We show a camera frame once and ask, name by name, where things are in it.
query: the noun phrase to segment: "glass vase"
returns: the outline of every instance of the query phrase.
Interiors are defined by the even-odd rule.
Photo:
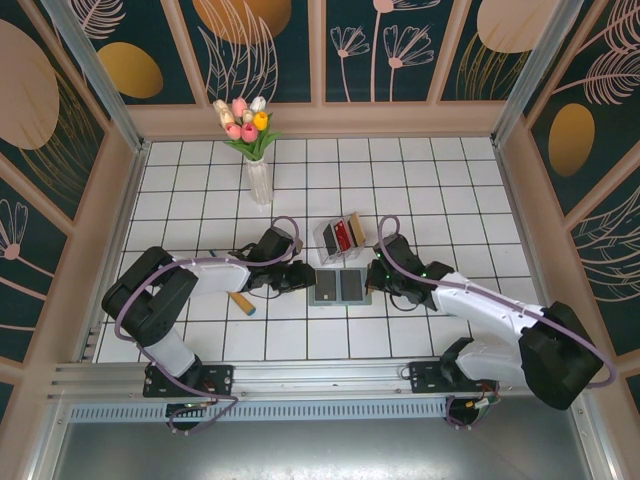
[[[264,158],[257,161],[245,160],[247,177],[251,185],[251,196],[258,205],[269,205],[273,201],[271,170]]]

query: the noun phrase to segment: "flower bouquet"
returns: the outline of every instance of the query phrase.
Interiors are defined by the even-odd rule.
[[[273,200],[273,188],[269,166],[264,161],[264,151],[280,132],[269,132],[271,114],[265,113],[267,102],[256,97],[247,105],[243,98],[231,102],[231,108],[222,100],[214,102],[220,124],[231,139],[227,145],[241,152],[247,159],[247,176],[251,184],[253,199],[260,205]]]

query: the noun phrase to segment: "small box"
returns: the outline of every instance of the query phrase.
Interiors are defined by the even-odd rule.
[[[357,213],[321,223],[313,231],[313,238],[318,247],[321,265],[356,258],[366,242]]]

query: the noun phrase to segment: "red object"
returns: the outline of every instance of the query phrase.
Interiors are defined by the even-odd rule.
[[[344,225],[344,221],[340,220],[333,226],[333,231],[336,233],[336,239],[338,240],[338,245],[340,245],[341,251],[346,251],[351,248],[351,241],[349,240],[349,235],[347,234],[347,227]]]

